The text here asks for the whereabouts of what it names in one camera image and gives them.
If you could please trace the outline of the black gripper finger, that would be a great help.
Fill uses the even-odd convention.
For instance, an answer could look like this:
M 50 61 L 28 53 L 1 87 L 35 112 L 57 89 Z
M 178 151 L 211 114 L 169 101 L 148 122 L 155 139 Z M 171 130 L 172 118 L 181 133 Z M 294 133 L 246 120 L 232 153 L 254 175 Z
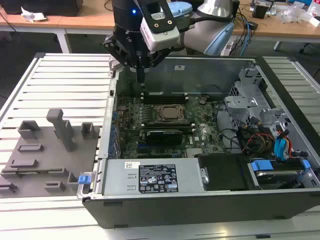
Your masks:
M 136 80 L 141 83 L 140 57 L 137 55 L 131 35 L 117 38 L 116 34 L 112 34 L 105 39 L 103 46 L 124 67 L 134 69 Z
M 144 52 L 140 57 L 140 84 L 145 84 L 146 72 L 150 68 L 156 67 L 160 62 L 162 62 L 170 53 L 171 48 L 165 48 L 155 52 Z

